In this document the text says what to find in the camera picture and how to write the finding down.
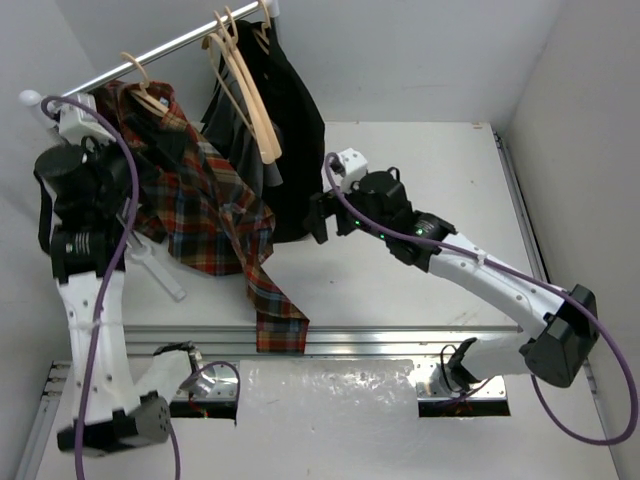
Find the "plaid flannel shirt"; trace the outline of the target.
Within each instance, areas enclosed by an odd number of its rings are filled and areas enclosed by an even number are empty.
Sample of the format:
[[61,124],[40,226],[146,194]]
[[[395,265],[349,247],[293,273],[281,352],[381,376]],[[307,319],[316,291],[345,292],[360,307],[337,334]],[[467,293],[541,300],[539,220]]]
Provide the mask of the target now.
[[256,312],[257,351],[304,353],[309,320],[263,269],[273,252],[272,210],[187,120],[170,85],[150,86],[151,94],[169,109],[162,118],[143,108],[132,89],[131,84],[113,81],[93,90],[99,113],[117,118],[134,113],[162,130],[186,134],[176,196],[140,199],[136,229],[166,243],[168,253],[188,267],[212,276],[243,275]]

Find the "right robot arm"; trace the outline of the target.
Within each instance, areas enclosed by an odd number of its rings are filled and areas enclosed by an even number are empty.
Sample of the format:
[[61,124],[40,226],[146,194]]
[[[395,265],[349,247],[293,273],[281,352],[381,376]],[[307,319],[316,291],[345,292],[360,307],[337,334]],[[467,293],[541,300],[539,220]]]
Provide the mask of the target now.
[[587,318],[597,312],[591,290],[536,286],[507,274],[506,265],[493,257],[477,260],[479,248],[451,223],[413,208],[394,167],[365,173],[354,186],[343,197],[333,191],[311,197],[306,224],[318,243],[327,241],[326,220],[333,216],[338,235],[359,229],[381,239],[401,263],[464,288],[522,330],[463,341],[437,367],[434,386],[445,395],[466,393],[485,379],[511,374],[532,374],[559,388],[573,383],[599,338]]

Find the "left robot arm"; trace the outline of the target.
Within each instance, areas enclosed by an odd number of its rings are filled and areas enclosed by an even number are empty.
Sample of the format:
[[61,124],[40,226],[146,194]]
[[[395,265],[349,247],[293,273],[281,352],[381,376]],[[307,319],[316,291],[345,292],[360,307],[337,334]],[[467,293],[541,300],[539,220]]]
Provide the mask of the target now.
[[98,122],[106,140],[85,134],[34,165],[38,240],[65,308],[75,374],[72,421],[57,432],[57,447],[91,457],[166,442],[169,405],[195,370],[195,348],[183,342],[157,349],[140,379],[130,372],[122,297],[131,229],[123,210],[136,201],[138,179],[126,142]]

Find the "beige hanger under black garment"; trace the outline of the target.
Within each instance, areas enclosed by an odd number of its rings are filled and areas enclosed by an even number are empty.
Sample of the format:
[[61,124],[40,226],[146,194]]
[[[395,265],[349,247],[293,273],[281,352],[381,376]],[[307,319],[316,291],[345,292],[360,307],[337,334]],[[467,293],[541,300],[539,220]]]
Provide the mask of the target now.
[[270,32],[272,29],[269,5],[265,0],[259,0],[259,4],[264,13],[264,21],[251,26],[252,34],[260,49],[268,55],[270,52]]

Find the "grey pleated skirt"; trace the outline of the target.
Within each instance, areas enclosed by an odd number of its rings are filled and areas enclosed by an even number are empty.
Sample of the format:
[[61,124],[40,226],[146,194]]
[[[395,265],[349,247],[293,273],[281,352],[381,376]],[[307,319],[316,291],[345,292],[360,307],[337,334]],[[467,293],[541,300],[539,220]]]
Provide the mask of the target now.
[[219,67],[211,102],[202,118],[203,136],[225,157],[240,178],[258,195],[264,187],[277,187],[283,178],[276,163],[262,163],[256,141],[224,90],[227,87],[247,114],[240,88],[227,66]]

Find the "metal rack upright pole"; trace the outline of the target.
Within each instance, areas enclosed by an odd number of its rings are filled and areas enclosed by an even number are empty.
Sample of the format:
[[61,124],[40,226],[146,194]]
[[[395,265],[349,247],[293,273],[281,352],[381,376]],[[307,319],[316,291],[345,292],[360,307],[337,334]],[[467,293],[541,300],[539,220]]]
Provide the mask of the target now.
[[181,302],[186,298],[186,291],[159,262],[153,248],[143,242],[134,231],[128,234],[127,252],[129,258],[135,264],[143,266],[174,302]]

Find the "black hanging garment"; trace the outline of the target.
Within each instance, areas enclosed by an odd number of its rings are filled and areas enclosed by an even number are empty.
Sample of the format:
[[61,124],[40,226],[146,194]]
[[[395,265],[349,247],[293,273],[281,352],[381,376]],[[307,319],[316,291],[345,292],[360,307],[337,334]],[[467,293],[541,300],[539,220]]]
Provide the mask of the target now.
[[325,123],[306,85],[271,29],[270,52],[258,46],[246,20],[236,22],[237,48],[255,81],[278,137],[282,155],[275,163],[283,178],[260,197],[275,216],[273,241],[289,243],[308,235],[304,220],[310,197],[323,188]]

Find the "white front cover board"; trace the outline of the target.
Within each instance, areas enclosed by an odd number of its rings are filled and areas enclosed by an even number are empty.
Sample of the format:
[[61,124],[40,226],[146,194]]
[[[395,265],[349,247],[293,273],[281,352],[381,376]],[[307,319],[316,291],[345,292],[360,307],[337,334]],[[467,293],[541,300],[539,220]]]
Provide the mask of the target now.
[[89,458],[89,479],[613,479],[525,377],[501,417],[423,418],[408,361],[245,361],[235,420],[178,418],[176,444]]

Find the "metal clothes rack rail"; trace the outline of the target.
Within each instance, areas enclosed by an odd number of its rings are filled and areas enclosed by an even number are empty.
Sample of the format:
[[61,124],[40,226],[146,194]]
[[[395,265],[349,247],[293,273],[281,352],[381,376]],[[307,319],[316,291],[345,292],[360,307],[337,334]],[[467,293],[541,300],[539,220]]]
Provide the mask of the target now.
[[[152,62],[155,62],[177,50],[180,50],[194,42],[200,41],[207,35],[214,31],[225,29],[232,20],[239,20],[248,17],[260,10],[266,13],[266,19],[275,19],[280,15],[279,2],[273,1],[253,1],[245,6],[242,6],[236,10],[233,10],[230,14],[226,14],[220,21],[214,20],[207,24],[204,24],[194,30],[184,33],[176,38],[171,39],[153,49],[135,57],[135,60],[141,65],[146,66]],[[63,93],[63,96],[70,96],[79,92],[87,92],[93,90],[105,83],[112,80],[119,79],[126,74],[131,73],[135,69],[135,65],[132,61],[121,63],[120,65],[107,70],[97,77],[80,84],[77,87]],[[37,113],[36,108],[40,104],[42,96],[35,90],[23,90],[18,95],[18,101],[27,108],[27,110],[40,122],[43,123],[44,128],[49,128],[48,120],[44,119],[42,112]]]

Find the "aluminium mounting rail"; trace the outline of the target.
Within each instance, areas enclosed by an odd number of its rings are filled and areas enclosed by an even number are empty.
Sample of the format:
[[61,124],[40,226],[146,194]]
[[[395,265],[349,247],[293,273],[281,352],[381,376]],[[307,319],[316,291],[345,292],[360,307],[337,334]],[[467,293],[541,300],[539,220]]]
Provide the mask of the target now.
[[418,396],[437,407],[474,396],[484,382],[529,375],[567,388],[591,348],[563,321],[530,334],[488,327],[460,329],[356,327],[287,331],[281,324],[249,327],[126,326],[82,321],[69,327],[74,414],[92,423],[129,414],[155,400],[170,404],[188,393],[206,397],[216,388],[238,400],[239,360],[415,356]]

